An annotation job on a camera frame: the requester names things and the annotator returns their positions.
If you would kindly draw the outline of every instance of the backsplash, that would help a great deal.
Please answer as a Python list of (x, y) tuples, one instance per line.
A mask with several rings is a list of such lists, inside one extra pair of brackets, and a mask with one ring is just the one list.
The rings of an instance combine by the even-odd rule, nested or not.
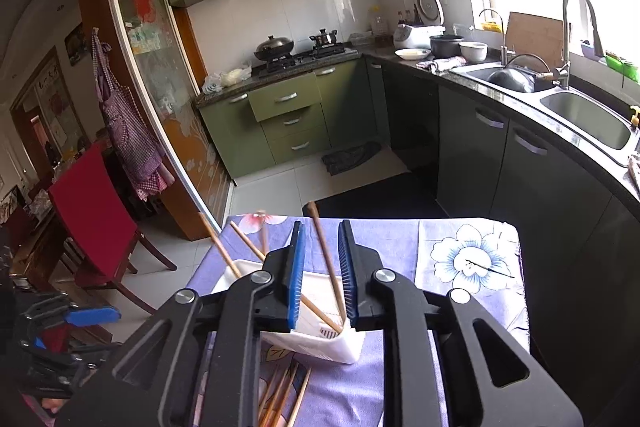
[(242, 63), (263, 64), (254, 57), (270, 35), (295, 42), (295, 53), (309, 50), (309, 36), (322, 28), (338, 30), (338, 41), (370, 29), (369, 7), (378, 0), (204, 0), (188, 8), (200, 53), (209, 73)]

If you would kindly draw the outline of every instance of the table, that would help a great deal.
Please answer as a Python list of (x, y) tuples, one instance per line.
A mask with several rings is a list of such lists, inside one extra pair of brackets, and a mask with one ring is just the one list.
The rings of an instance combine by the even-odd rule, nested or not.
[[(248, 233), (254, 245), (260, 245), (260, 231), (251, 228), (250, 217), (230, 217)], [(324, 258), (311, 219), (306, 217), (268, 216), (266, 225), (270, 249), (288, 244), (295, 221), (302, 221), (307, 235), (305, 270), (326, 273)], [(335, 269), (339, 270), (337, 233), (340, 219), (321, 219)], [(351, 219), (356, 242), (374, 248), (383, 264), (415, 280), (417, 286), (445, 294), (452, 287), (464, 287), (510, 331), (519, 343), (529, 349), (529, 322), (520, 263), (520, 245), (516, 230), (506, 223), (488, 219)], [(233, 259), (256, 261), (254, 254), (227, 224), (222, 243)], [(491, 261), (494, 272), (480, 269), (459, 271), (461, 257), (470, 260), (480, 256), (482, 263)], [(216, 248), (211, 248), (196, 270), (188, 287), (200, 295), (211, 292), (222, 275), (225, 264)], [(503, 276), (495, 277), (495, 272)], [(306, 373), (313, 369), (296, 425), (345, 426), (380, 425), (383, 411), (383, 345), (382, 332), (366, 334), (360, 360), (352, 365), (328, 362), (277, 347), (263, 346), (260, 364), (260, 395), (276, 367), (284, 367), (289, 357), (300, 363), (300, 370), (289, 393), (283, 417), (278, 425), (286, 425), (296, 394)]]

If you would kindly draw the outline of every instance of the floral tablecloth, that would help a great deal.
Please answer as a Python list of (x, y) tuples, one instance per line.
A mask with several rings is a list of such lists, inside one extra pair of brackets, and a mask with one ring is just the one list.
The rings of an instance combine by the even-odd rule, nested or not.
[[(305, 270), (326, 273), (324, 258), (311, 219), (284, 216), (231, 217), (259, 247), (264, 235), (270, 250), (288, 244), (295, 221), (305, 223), (307, 235)], [(339, 267), (337, 235), (340, 219), (322, 219), (334, 267)], [(261, 230), (265, 222), (267, 234)], [(415, 280), (418, 287), (445, 294), (463, 288), (502, 324), (522, 346), (529, 349), (529, 324), (524, 298), (520, 246), (516, 230), (488, 219), (351, 219), (355, 240), (380, 254), (385, 267)], [(222, 243), (233, 259), (256, 261), (254, 254), (226, 224)], [(211, 248), (194, 273), (189, 287), (200, 295), (211, 292), (225, 264)], [(383, 412), (382, 332), (366, 334), (360, 360), (351, 365), (327, 362), (264, 345), (260, 365), (260, 395), (274, 371), (299, 362), (293, 389), (278, 419), (285, 426), (308, 368), (308, 383), (296, 425), (370, 426), (380, 424)]]

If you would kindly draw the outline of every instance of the wooden cutting board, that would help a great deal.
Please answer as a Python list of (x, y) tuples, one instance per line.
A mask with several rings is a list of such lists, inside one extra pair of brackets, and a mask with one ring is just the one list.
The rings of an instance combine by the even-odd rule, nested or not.
[[(562, 67), (562, 21), (511, 12), (506, 35), (507, 47), (516, 54), (533, 53), (541, 57), (550, 68)], [(533, 70), (543, 71), (537, 60), (520, 58), (518, 64), (529, 65)]]

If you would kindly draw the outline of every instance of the gooseneck faucet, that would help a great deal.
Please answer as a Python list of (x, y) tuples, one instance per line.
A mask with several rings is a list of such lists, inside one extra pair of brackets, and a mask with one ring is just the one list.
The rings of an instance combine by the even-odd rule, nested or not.
[(510, 55), (507, 49), (507, 40), (504, 34), (504, 22), (502, 20), (502, 16), (498, 13), (497, 10), (494, 10), (493, 8), (485, 8), (478, 14), (478, 17), (481, 16), (484, 12), (495, 13), (500, 19), (500, 29), (502, 30), (502, 47), (500, 48), (500, 63), (501, 65), (506, 66)]
[[(585, 0), (589, 14), (591, 16), (591, 25), (593, 26), (593, 53), (596, 57), (604, 57), (600, 35), (598, 34), (598, 23), (596, 22), (596, 13), (593, 10), (593, 4), (590, 0)], [(559, 71), (558, 85), (562, 89), (569, 89), (569, 69), (571, 61), (569, 60), (569, 19), (567, 16), (567, 5), (569, 0), (562, 0), (562, 32), (564, 37), (564, 47), (562, 48), (562, 68)]]

